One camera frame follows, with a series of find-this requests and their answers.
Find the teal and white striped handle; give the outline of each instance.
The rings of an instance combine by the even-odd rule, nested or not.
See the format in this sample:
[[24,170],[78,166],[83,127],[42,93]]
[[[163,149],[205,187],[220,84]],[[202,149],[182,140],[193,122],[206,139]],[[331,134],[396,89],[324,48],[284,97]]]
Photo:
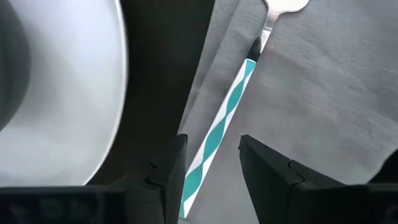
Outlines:
[[235,113],[236,107],[241,100],[244,89],[256,67],[256,62],[245,59],[236,76],[226,98],[217,112],[216,118],[207,132],[188,172],[185,176],[185,183],[182,193],[180,217],[186,218],[192,207],[193,201],[198,194],[199,188],[208,172],[211,162],[223,140],[224,134]]

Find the fabric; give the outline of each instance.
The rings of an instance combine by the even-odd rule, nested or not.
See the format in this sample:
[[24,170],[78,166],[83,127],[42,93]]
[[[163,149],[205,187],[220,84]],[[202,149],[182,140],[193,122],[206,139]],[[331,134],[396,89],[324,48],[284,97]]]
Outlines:
[[[367,182],[398,145],[397,9],[395,0],[310,0],[280,16],[221,147],[250,134],[342,183]],[[187,164],[265,16],[261,0],[216,2],[180,126]]]

